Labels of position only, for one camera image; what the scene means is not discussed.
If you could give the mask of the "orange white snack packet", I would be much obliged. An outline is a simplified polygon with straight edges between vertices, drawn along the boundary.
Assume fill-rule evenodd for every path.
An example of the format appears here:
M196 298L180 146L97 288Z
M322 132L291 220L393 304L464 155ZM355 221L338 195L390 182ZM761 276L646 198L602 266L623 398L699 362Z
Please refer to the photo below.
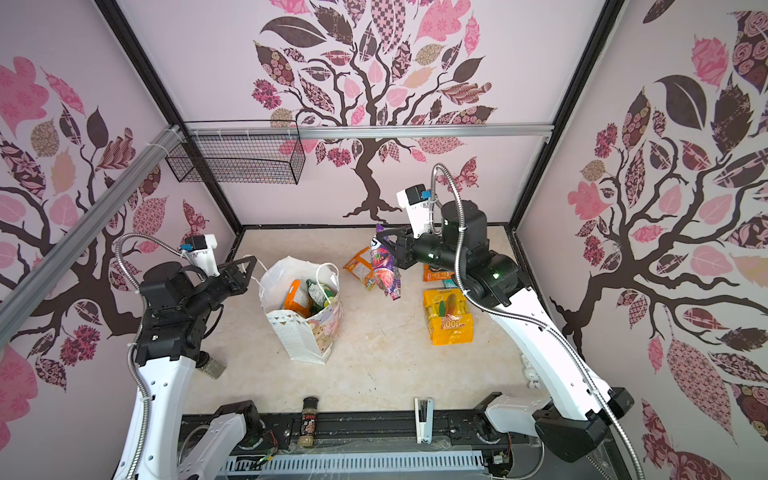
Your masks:
M344 270L356 278L367 290L375 286L371 250L365 247L357 252L345 265Z

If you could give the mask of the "purple snack packet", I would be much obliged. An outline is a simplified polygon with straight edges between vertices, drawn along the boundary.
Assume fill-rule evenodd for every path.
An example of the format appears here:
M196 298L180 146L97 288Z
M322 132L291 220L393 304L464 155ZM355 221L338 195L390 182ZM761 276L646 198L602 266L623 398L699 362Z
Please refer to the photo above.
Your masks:
M370 243L373 281L386 296L396 301L401 298L401 278L393 254L377 237L384 230L383 225L377 225Z

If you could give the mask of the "green Fox's bag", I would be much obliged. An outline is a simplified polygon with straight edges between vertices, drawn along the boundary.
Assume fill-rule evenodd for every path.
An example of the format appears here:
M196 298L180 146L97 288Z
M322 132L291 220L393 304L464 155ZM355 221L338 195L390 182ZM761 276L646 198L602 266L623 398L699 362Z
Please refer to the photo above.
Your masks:
M327 308L335 298L335 292L324 283L307 279L306 288L311 301L310 312L312 315Z

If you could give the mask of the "white paper bag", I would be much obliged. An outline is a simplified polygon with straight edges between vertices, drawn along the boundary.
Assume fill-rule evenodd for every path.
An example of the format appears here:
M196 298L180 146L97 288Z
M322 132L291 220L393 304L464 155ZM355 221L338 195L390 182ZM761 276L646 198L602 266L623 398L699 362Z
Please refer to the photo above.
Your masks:
M325 364L343 317L339 269L287 256L256 283L266 318L290 359Z

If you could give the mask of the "pink yellow Fox's candy bag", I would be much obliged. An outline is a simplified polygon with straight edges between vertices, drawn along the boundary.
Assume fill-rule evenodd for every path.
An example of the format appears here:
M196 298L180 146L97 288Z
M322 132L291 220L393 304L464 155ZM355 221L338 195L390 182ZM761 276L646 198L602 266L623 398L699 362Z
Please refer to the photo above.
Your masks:
M310 306L311 301L304 283L299 279L295 279L289 287L282 309L293 311L302 318L309 318L312 316Z

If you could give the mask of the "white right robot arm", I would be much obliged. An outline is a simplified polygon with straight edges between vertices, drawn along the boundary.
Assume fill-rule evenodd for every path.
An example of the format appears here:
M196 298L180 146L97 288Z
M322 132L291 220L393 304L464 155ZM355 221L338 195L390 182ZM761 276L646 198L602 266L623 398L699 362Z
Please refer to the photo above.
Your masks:
M493 438L503 433L537 438L568 463L593 452L633 406L629 392L609 386L574 352L529 277L512 258L491 249L486 215L473 202L443 204L439 233L429 224L431 201L400 193L398 203L409 226L376 235L397 266L421 263L460 279L468 302L512 338L549 394L540 400L492 395L480 407L479 430Z

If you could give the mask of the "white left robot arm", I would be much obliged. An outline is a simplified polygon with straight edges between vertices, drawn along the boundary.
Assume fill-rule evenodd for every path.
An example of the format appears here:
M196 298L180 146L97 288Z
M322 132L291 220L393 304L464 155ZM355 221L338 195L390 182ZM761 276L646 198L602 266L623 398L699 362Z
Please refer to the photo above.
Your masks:
M212 313L225 300L247 292L258 261L253 256L224 263L215 275L193 282L200 267L165 262L148 270L139 285L146 308L129 350L137 397L117 479L213 479L231 452L259 442L265 427L253 401L220 406L205 433L185 456L179 453L183 406Z

